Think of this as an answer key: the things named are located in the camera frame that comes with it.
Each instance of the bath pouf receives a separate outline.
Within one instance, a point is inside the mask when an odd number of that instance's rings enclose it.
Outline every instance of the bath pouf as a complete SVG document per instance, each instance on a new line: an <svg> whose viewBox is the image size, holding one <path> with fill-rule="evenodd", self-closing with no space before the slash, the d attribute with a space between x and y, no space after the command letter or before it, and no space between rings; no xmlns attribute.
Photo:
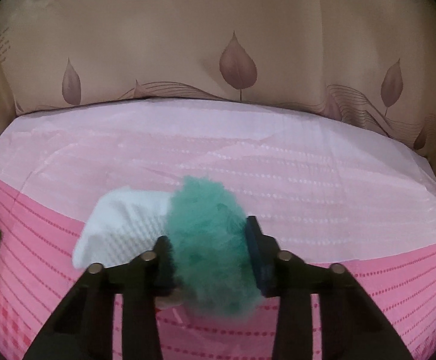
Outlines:
<svg viewBox="0 0 436 360"><path fill-rule="evenodd" d="M246 215L223 184L186 176L171 197L165 231L185 305L239 317L262 300L244 235Z"/></svg>

